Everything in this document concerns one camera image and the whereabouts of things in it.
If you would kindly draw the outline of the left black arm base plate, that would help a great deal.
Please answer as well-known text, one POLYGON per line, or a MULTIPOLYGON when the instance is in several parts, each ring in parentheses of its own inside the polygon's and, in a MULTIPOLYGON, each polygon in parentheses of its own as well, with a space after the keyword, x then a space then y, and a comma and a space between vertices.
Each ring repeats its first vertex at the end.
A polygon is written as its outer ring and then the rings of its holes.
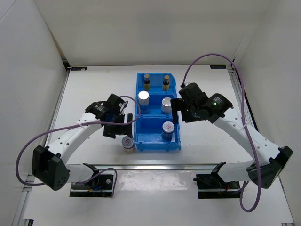
POLYGON ((99 170, 96 178, 85 183, 72 183, 70 197, 79 198, 112 198, 117 182, 117 171, 114 168, 99 170))

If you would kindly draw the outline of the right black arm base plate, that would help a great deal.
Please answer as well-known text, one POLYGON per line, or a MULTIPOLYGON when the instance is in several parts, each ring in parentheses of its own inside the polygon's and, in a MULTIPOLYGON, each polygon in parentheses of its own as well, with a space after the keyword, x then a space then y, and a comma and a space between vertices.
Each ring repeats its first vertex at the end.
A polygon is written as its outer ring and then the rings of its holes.
POLYGON ((197 184, 199 199, 235 199, 240 197, 238 181, 225 182, 219 175, 219 167, 210 173, 197 174, 193 179, 197 184))

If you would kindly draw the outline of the yellow-label small brown bottle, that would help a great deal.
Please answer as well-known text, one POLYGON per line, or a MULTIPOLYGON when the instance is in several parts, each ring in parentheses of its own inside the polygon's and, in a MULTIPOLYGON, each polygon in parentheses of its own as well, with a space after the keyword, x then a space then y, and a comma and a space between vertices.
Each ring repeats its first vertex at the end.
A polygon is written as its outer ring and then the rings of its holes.
POLYGON ((145 91, 150 91, 151 89, 151 81, 150 81, 150 75, 145 74, 144 75, 144 80, 143 80, 143 87, 145 91))
POLYGON ((164 80, 163 80, 163 84, 162 84, 163 91, 169 91, 169 84, 170 84, 169 79, 170 79, 169 75, 164 76, 164 80))

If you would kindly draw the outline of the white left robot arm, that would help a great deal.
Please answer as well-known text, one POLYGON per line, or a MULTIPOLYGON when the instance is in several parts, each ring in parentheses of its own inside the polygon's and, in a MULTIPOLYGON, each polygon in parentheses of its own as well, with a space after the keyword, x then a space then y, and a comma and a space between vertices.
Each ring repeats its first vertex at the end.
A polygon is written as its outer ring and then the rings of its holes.
POLYGON ((93 102, 77 123, 57 140, 33 150, 32 173, 42 183, 57 191, 66 183, 84 184, 87 188, 98 185, 100 171, 87 163, 68 164, 73 153, 89 137, 103 128, 105 137, 117 135, 132 137, 132 114, 125 115, 128 102, 111 94, 106 101, 93 102))

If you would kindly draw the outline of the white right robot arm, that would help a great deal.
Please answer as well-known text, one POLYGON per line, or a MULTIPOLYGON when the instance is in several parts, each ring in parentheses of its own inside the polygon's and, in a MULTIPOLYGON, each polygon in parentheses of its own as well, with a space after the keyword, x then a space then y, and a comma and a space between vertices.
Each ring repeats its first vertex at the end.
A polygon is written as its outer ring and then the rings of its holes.
POLYGON ((171 100, 174 124, 178 124, 178 111, 185 123, 209 121, 230 135, 252 158, 239 163, 221 162, 205 179, 216 188, 232 181, 252 181, 260 188, 270 188, 293 151, 287 146, 277 146, 243 123, 240 113, 223 95, 216 93, 208 97, 194 82, 182 85, 179 94, 180 98, 171 100))

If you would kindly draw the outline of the white-lid spice jar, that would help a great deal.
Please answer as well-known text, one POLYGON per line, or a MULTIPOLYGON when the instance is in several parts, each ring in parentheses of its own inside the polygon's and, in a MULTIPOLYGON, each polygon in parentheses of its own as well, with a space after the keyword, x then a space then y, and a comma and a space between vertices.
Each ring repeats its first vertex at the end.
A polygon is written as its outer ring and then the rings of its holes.
POLYGON ((166 121, 162 125, 162 133, 161 136, 164 140, 171 141, 173 137, 173 132, 175 129, 175 125, 171 121, 166 121))
POLYGON ((123 137, 121 144, 126 153, 133 153, 135 151, 134 141, 129 136, 123 137))

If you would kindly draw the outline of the blue-label silver-lid shaker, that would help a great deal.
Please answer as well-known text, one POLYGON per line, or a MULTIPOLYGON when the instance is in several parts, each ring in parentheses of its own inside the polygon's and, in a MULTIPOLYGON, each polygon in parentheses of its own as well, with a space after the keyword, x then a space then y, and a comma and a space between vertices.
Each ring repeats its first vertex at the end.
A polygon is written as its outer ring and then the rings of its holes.
POLYGON ((147 114, 150 110, 149 106, 150 95, 147 91, 138 93, 138 103, 141 109, 141 114, 147 114))
POLYGON ((162 114, 171 114, 172 113, 170 97, 165 97, 162 99, 161 112, 162 112, 162 114))

